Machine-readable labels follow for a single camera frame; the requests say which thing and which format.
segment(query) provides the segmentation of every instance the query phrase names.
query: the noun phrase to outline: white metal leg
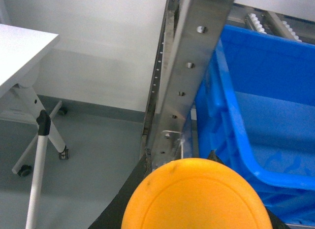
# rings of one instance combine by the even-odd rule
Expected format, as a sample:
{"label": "white metal leg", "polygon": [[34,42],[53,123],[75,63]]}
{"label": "white metal leg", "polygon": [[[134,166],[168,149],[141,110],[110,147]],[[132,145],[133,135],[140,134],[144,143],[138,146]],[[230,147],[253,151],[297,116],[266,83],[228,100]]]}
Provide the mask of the white metal leg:
{"label": "white metal leg", "polygon": [[[55,115],[57,114],[58,110],[61,108],[63,102],[59,101],[57,103],[57,105],[54,107],[53,111],[50,113],[50,119],[53,119],[55,117]],[[34,138],[32,139],[32,141],[30,142],[30,144],[28,145],[28,147],[26,148],[26,150],[24,151],[24,153],[21,155],[21,157],[19,158],[19,160],[17,161],[17,163],[14,165],[14,167],[12,168],[12,172],[14,174],[18,174],[19,170],[21,169],[21,166],[23,165],[25,158],[29,155],[32,147],[35,145],[36,141],[38,139],[38,134],[36,134],[34,136]]]}
{"label": "white metal leg", "polygon": [[47,140],[48,136],[38,136],[26,229],[35,229],[36,227],[40,191],[44,173]]}
{"label": "white metal leg", "polygon": [[[19,96],[21,101],[23,101],[23,103],[35,119],[39,116],[41,110],[45,109],[32,87],[14,87],[12,89]],[[51,122],[49,140],[53,143],[59,153],[62,153],[65,150],[65,143],[53,122]]]}

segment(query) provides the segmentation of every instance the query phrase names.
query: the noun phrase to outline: metal bracket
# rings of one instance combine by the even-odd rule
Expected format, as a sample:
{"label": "metal bracket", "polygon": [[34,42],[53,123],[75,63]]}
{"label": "metal bracket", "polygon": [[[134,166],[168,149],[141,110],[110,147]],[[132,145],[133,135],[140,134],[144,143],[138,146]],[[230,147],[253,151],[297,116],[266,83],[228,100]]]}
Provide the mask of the metal bracket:
{"label": "metal bracket", "polygon": [[150,136],[153,169],[180,157],[176,150],[178,139],[233,2],[183,1],[166,69],[168,85],[165,96],[159,97],[162,107],[157,131]]}

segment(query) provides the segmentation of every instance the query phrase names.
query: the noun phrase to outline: white table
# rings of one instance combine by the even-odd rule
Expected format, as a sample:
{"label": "white table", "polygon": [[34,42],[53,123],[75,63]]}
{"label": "white table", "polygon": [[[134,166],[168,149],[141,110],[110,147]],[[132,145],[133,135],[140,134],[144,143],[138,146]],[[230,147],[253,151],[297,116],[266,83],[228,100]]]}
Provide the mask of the white table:
{"label": "white table", "polygon": [[[35,83],[39,73],[38,62],[58,41],[59,36],[57,34],[0,24],[0,106],[2,107],[0,107],[0,111],[10,102],[10,97],[12,96],[9,94],[18,97],[34,119],[39,116],[41,110],[45,109],[32,85]],[[51,116],[55,115],[58,107],[60,107],[60,103]],[[49,135],[36,136],[12,170],[14,173],[17,173],[16,169],[21,167],[24,158],[31,149],[30,146],[38,139],[27,229],[33,229],[36,225],[48,138],[59,152],[59,157],[67,159],[66,145],[55,125],[51,122]]]}
{"label": "white table", "polygon": [[58,41],[57,34],[0,24],[0,97],[18,84]]}

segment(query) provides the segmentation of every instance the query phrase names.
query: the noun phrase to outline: white wall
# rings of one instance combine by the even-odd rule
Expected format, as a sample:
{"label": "white wall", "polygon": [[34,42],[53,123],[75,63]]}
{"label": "white wall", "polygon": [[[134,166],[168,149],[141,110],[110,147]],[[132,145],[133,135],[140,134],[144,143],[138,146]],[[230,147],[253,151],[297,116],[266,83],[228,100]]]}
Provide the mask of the white wall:
{"label": "white wall", "polygon": [[235,0],[235,2],[262,10],[315,21],[315,0]]}
{"label": "white wall", "polygon": [[35,90],[144,111],[166,0],[4,0],[12,24],[58,33]]}

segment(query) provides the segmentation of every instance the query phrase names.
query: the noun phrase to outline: gray floor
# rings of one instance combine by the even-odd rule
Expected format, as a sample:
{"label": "gray floor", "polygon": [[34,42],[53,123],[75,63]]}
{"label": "gray floor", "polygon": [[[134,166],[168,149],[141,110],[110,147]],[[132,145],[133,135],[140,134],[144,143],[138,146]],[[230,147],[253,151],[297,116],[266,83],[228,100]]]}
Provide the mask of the gray floor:
{"label": "gray floor", "polygon": [[[70,159],[60,161],[48,144],[37,228],[86,229],[136,165],[142,124],[76,112],[56,116],[54,123]],[[35,133],[35,126],[0,121],[1,229],[25,227],[32,176],[11,169]]]}

